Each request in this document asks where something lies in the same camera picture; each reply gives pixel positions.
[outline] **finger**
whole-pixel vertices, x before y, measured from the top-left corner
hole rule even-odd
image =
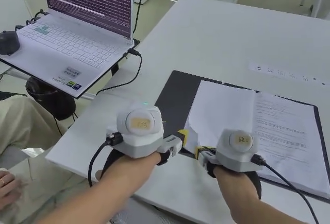
[[[102,170],[98,170],[96,173],[95,173],[95,177],[97,180],[100,180],[101,179],[101,175],[102,175]]]
[[[7,175],[7,174],[9,174],[8,171],[2,171],[2,170],[0,170],[0,178],[2,178],[4,175]]]
[[[20,198],[20,196],[21,193],[14,191],[3,198],[0,198],[0,210],[3,209],[5,206],[16,202]]]
[[[18,188],[21,185],[21,181],[18,179],[14,179],[10,183],[0,188],[0,199],[4,197],[6,194],[10,193],[14,189]]]
[[[11,181],[13,181],[15,179],[15,176],[13,174],[7,174],[4,175],[1,179],[0,179],[0,187],[4,187],[6,184],[10,183]]]

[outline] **beige pants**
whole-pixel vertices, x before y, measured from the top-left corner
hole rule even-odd
[[[59,124],[62,134],[66,129]],[[9,145],[51,148],[60,139],[54,118],[34,100],[14,96],[0,101],[0,156]],[[61,169],[43,154],[7,168],[22,179],[22,197],[0,211],[4,224],[36,223],[56,206],[88,187],[86,180]]]

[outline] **knee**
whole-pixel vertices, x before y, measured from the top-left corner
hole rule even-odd
[[[22,95],[12,96],[6,99],[6,101],[10,102],[10,107],[12,110],[21,110],[24,113],[31,112],[34,109],[34,105],[36,104],[33,99]]]

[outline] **stack of paper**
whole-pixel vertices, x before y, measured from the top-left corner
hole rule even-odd
[[[330,183],[314,107],[267,93],[202,81],[189,117],[186,149],[216,147],[224,129],[259,136],[259,153],[297,188],[330,198]],[[261,177],[282,183],[267,168]]]

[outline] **left hand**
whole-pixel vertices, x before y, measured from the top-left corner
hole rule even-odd
[[[8,171],[0,170],[0,210],[17,201],[21,194],[18,189],[20,180]]]

